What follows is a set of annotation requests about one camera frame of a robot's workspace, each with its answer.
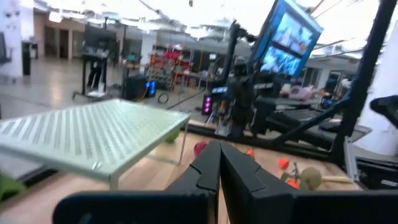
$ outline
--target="ceiling light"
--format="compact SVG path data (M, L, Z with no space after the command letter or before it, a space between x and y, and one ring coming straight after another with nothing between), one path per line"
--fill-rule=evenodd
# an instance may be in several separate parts
M59 14L57 12L50 12L49 21L59 23L62 21L62 16L61 16L61 14Z
M208 36L207 30L205 28L201 28L201 29L187 28L185 32L197 39Z
M150 22L139 22L137 28L146 31L147 34L149 34L151 30L158 30L159 26Z
M87 19L87 22L94 23L94 24L103 24L104 20L103 19L89 18L89 19Z
M69 17L69 18L74 18L74 19L84 19L85 15L83 14L77 14L77 13L68 13L64 14L64 17Z

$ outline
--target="toy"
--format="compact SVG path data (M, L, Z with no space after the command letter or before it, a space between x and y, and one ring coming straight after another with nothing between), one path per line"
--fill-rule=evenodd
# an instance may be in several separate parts
M193 153L195 154L195 158L199 156L199 154L205 149L207 144L208 143L205 141L200 141L195 144L195 146L193 147Z
M178 129L172 135L170 135L170 137L166 139L166 142L173 143L178 138L179 135L180 135L180 130Z
M321 172L314 167L307 167L299 172L296 162L293 162L293 171L287 172L286 170L289 168L289 164L290 161L288 159L279 159L279 168L284 171L280 179L299 190L316 190L321 186L322 182L336 182L341 184L353 183L353 180L347 177L322 177Z
M254 159L254 149L249 149L246 154Z

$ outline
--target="green ball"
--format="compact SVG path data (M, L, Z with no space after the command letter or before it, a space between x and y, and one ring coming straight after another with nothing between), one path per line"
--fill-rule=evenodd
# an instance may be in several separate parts
M173 143L174 140L176 140L176 139L178 138L178 135L180 135L180 130L179 130L179 129L178 129L178 130L175 130L175 131L173 132L173 134L170 135L170 137L168 137L168 138L166 139L166 142L167 142L167 143Z

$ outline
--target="table leg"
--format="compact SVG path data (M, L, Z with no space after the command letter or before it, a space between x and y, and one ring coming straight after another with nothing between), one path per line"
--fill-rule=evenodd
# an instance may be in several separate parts
M182 160L182 155L184 154L184 148L185 148L185 140L187 138L187 132L188 132L188 122L185 125L185 130L184 130L184 137L182 139L182 147L181 147L181 153L180 153L180 158L178 159L177 165L180 165L181 160Z
M177 161L169 159L169 158L158 157L158 156L153 156L153 155L147 155L146 157L148 157L149 159L153 159L153 160L159 161L159 162L167 162L167 163L173 164L173 165L180 165L181 160L182 160L182 155L184 154L185 140L187 138L187 133L188 133L188 122L185 125L184 137L182 139L181 152L180 152L180 155L179 155L179 158L178 158Z
M119 190L119 177L112 176L109 178L109 189Z

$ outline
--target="blue screen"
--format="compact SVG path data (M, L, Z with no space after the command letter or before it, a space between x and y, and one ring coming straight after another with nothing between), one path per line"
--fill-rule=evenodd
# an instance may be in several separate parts
M279 0L254 54L260 72L297 78L317 43L322 28L291 0Z

